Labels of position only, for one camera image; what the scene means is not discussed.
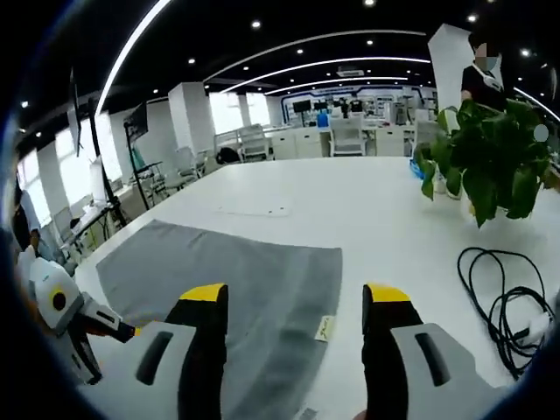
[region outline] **gray towel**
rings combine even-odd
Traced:
[[[165,320],[193,287],[229,288],[226,420],[288,420],[300,409],[326,343],[314,339],[333,315],[340,249],[276,245],[154,220],[97,265],[112,308],[142,326]]]

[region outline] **window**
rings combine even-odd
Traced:
[[[247,94],[248,115],[251,124],[270,125],[269,106],[264,94]]]
[[[210,94],[210,109],[216,134],[243,126],[237,94]]]
[[[43,183],[39,176],[39,160],[37,151],[32,151],[17,164],[17,179],[22,190],[26,190],[31,197],[38,222],[41,227],[51,221],[51,212],[46,204]]]
[[[107,178],[111,181],[119,179],[123,173],[116,157],[115,141],[111,132],[109,115],[102,114],[96,118],[95,127],[97,128],[99,149]],[[70,129],[65,129],[56,135],[55,145],[62,184],[68,203],[72,206],[91,193],[89,168],[95,160],[95,149],[89,120],[81,122],[79,156],[76,156]]]

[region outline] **potted plant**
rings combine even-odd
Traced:
[[[433,200],[437,165],[451,194],[465,190],[479,228],[495,217],[498,207],[509,219],[528,217],[550,173],[547,145],[535,140],[535,127],[542,123],[538,114],[512,100],[505,112],[474,101],[463,101],[459,110],[448,109],[457,115],[460,128],[449,132],[445,110],[441,111],[437,121],[444,134],[415,150],[424,174],[423,194]]]

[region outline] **white table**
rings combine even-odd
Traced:
[[[283,213],[265,215],[266,209],[279,207]],[[493,220],[481,230],[459,208],[446,196],[437,196],[433,203],[426,199],[403,157],[231,165],[130,223],[97,249],[75,277],[84,291],[107,302],[95,265],[153,219],[264,242],[342,248],[336,326],[306,406],[318,410],[321,419],[350,419],[366,407],[361,289],[367,282],[393,285],[409,294],[424,322],[439,324],[470,350],[477,371],[491,385],[512,382],[459,281],[457,257],[468,246],[525,253],[541,271],[551,300],[560,286],[560,195],[540,192],[530,219]],[[538,287],[525,262],[511,260],[506,270],[509,286]],[[481,262],[475,275],[479,299],[489,307],[500,293],[499,274],[492,263]],[[525,326],[527,317],[536,313],[532,311],[532,305],[520,303],[510,315],[514,328]],[[118,345],[110,339],[92,342],[101,360]]]

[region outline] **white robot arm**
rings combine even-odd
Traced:
[[[97,383],[102,374],[86,333],[108,335],[124,343],[136,329],[122,322],[106,305],[80,292],[56,262],[37,258],[27,249],[19,257],[18,267],[30,298],[37,302],[41,318],[52,330],[52,344],[63,361],[81,382]]]

